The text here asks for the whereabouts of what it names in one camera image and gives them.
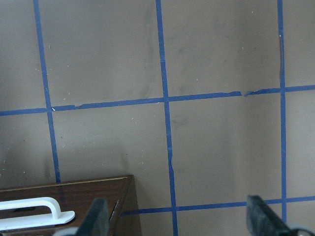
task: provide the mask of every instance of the drawer handle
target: drawer handle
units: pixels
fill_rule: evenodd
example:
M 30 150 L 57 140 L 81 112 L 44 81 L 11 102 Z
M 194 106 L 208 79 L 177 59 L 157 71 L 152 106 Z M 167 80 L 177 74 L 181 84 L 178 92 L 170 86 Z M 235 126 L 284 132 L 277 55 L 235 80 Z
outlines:
M 65 224 L 72 220 L 75 216 L 75 213 L 72 210 L 61 212 L 60 206 L 56 199 L 50 197 L 0 202 L 0 210 L 39 206 L 49 207 L 51 213 L 0 219 L 0 230 L 14 230 Z

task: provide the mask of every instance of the gray floor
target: gray floor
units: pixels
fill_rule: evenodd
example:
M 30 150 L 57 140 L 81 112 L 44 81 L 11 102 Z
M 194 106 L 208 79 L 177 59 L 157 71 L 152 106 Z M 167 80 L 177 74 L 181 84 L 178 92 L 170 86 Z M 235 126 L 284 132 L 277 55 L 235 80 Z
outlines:
M 283 1 L 286 88 L 276 0 L 159 3 L 0 2 L 0 188 L 134 174 L 145 236 L 249 236 L 248 194 L 314 227 L 315 2 Z

